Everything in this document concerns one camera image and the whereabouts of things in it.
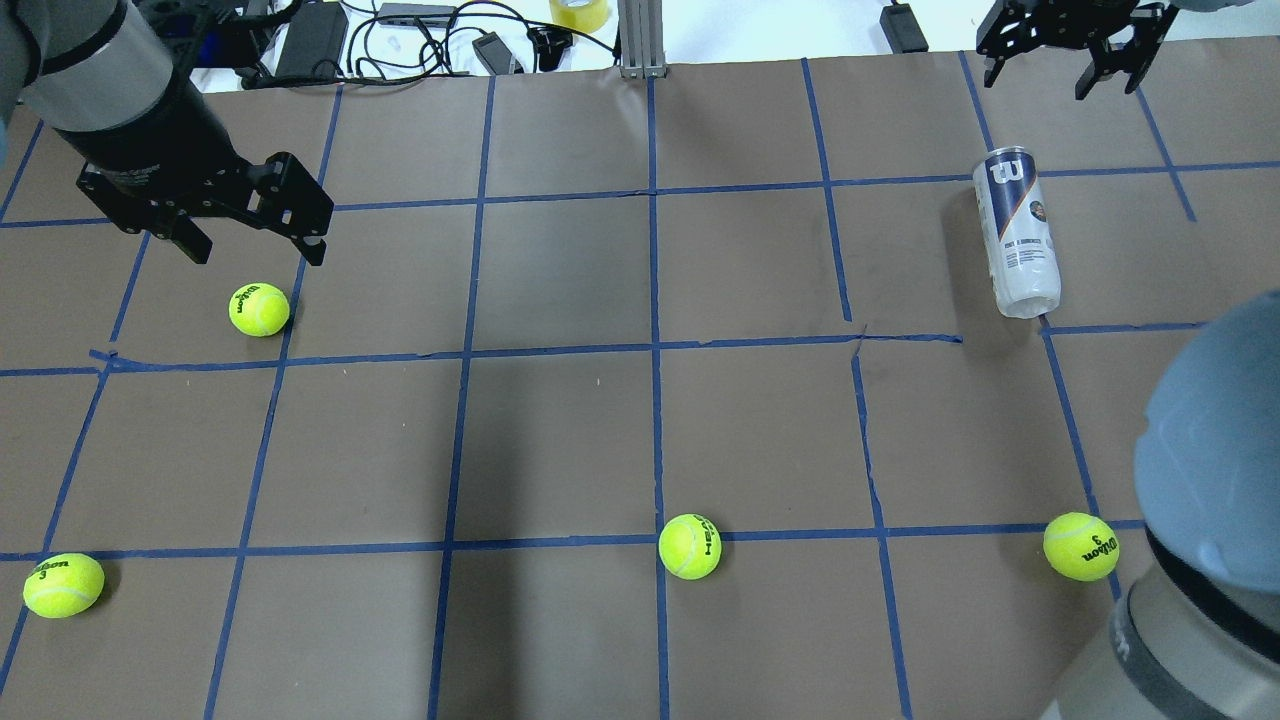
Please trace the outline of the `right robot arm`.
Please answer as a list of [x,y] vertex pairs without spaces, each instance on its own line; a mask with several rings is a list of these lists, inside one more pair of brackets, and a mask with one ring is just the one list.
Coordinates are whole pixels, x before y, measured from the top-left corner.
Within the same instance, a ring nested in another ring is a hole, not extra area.
[[[1135,92],[1179,12],[1256,1],[993,1],[975,50],[991,87],[1038,47],[1088,51],[1075,86],[1128,76]],[[973,170],[998,310],[1055,310],[1062,283],[1050,225],[1033,214],[1030,154],[988,151]],[[1277,288],[1208,323],[1169,365],[1135,443],[1135,496],[1152,564],[1059,676],[1038,719],[1277,719]],[[1087,514],[1060,516],[1051,568],[1105,579],[1120,541]]]

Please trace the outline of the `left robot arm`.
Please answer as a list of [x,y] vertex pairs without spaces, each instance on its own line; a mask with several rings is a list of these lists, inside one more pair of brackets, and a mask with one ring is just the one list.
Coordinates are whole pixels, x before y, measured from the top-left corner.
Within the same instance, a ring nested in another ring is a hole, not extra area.
[[212,243],[201,218],[287,240],[323,264],[334,202],[303,163],[242,158],[189,73],[215,19],[182,1],[188,36],[169,40],[132,1],[5,1],[3,119],[22,105],[83,159],[81,192],[120,231],[174,243],[193,263]]

